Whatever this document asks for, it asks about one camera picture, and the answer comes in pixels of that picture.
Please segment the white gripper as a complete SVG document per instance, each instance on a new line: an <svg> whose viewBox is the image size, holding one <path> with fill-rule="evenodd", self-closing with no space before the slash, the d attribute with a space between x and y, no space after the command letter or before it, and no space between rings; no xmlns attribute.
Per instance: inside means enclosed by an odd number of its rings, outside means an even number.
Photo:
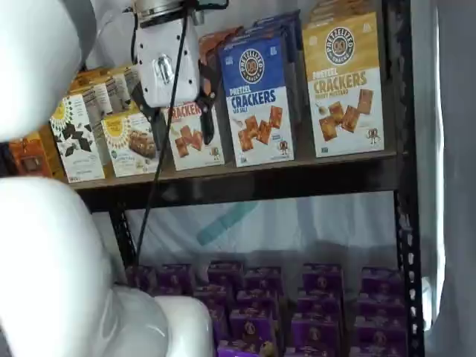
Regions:
<svg viewBox="0 0 476 357"><path fill-rule="evenodd" d="M166 123L161 108L196 99L205 145L213 140L215 128L212 108L216 101L216 72L199 61L199 42L190 18L187 26L177 19L139 28L136 32L137 69L140 77L131 97L149 121L157 149L164 148Z"/></svg>

